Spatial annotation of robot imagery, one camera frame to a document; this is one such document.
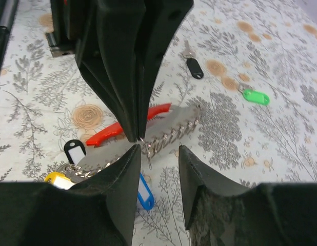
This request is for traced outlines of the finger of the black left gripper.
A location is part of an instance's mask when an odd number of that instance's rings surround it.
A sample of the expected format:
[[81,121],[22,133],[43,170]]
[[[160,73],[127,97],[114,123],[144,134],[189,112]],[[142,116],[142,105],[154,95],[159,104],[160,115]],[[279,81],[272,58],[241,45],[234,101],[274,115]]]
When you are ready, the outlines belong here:
[[144,138],[152,90],[164,55],[194,1],[145,1],[146,12],[137,37],[138,137]]

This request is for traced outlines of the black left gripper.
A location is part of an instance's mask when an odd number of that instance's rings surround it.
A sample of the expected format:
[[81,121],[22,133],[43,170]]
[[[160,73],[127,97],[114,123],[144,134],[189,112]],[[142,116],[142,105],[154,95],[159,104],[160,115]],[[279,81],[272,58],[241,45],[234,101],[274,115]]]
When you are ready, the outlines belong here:
[[83,79],[114,114],[130,142],[137,141],[135,43],[144,1],[51,1],[53,57],[76,53]]

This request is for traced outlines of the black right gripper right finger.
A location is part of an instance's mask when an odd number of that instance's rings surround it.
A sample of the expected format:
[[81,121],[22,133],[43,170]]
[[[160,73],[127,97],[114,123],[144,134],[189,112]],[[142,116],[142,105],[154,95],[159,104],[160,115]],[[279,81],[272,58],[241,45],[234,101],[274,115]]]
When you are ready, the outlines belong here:
[[179,147],[185,228],[192,245],[317,245],[317,183],[243,186]]

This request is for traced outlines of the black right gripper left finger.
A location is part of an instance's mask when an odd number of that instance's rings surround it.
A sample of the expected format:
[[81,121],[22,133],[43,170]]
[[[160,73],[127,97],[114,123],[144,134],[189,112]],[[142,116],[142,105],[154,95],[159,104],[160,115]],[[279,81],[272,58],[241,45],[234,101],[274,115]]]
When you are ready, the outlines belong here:
[[68,190],[0,182],[0,245],[131,245],[141,168],[133,145]]

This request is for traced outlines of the blue key tag with key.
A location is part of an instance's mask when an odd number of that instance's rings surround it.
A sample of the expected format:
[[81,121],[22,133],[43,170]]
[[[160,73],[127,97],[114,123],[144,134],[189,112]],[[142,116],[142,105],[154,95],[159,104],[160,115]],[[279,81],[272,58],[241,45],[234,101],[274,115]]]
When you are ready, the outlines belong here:
[[150,211],[154,207],[154,196],[142,173],[138,184],[137,207],[145,211]]

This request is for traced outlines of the red-handled metal key organizer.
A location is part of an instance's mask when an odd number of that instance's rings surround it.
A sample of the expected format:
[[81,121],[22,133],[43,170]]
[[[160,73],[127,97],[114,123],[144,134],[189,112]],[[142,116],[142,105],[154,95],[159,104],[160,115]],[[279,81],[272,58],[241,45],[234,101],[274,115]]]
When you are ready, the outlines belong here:
[[[179,141],[192,133],[202,114],[200,105],[180,107],[173,105],[167,113],[149,121],[143,140],[137,142],[141,147],[143,168],[152,169],[152,159],[169,144]],[[87,149],[87,155],[75,165],[76,176],[83,179],[95,175],[121,158],[133,143],[127,139],[107,141],[99,147]]]

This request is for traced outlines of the green key tag with key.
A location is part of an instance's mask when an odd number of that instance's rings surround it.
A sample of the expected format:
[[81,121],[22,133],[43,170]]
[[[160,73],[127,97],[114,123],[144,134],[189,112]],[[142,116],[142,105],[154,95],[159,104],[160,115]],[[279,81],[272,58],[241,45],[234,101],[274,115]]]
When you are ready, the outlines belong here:
[[242,94],[243,98],[248,102],[264,106],[267,106],[270,103],[270,98],[265,93],[256,91],[247,84],[239,83],[237,89]]

